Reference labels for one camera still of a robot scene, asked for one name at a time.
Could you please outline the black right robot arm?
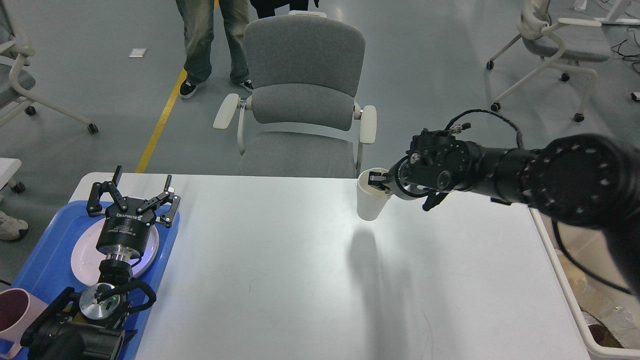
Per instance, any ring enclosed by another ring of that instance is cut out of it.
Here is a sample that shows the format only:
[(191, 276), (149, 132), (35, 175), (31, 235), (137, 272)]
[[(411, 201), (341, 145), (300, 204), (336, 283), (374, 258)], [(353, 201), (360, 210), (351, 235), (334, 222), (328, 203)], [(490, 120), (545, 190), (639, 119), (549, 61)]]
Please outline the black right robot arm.
[(555, 223), (599, 230), (627, 284), (620, 292), (639, 296), (639, 149), (595, 133), (559, 137), (542, 149), (525, 149), (512, 121), (515, 148), (489, 148), (462, 141), (469, 129), (458, 116), (442, 130), (423, 129), (390, 170), (366, 171), (366, 184), (411, 201), (423, 210), (451, 192), (471, 192), (493, 202), (524, 204)]

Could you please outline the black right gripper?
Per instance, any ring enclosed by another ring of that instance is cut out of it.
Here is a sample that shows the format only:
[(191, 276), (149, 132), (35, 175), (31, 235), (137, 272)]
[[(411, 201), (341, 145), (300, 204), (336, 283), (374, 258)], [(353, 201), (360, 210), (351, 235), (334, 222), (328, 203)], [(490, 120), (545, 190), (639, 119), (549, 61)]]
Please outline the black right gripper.
[(393, 193), (396, 197), (405, 201), (425, 198), (423, 211), (429, 212), (441, 204), (448, 196), (448, 193), (428, 193), (429, 190), (426, 187), (420, 187), (415, 183), (402, 179), (402, 170), (408, 163), (409, 158), (402, 157), (388, 172), (370, 171), (368, 173), (368, 185), (385, 194)]

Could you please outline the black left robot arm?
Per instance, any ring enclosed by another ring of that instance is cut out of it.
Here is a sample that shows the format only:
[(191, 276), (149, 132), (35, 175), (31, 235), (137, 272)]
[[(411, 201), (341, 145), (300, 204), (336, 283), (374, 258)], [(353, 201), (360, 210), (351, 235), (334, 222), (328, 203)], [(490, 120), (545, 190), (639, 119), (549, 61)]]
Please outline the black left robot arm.
[[(48, 304), (20, 340), (26, 360), (132, 360), (157, 301), (178, 234), (180, 196), (168, 175), (150, 199), (124, 196), (122, 168), (94, 182), (86, 201), (54, 215), (13, 281)], [(92, 226), (97, 278), (83, 285), (72, 271), (73, 247)]]

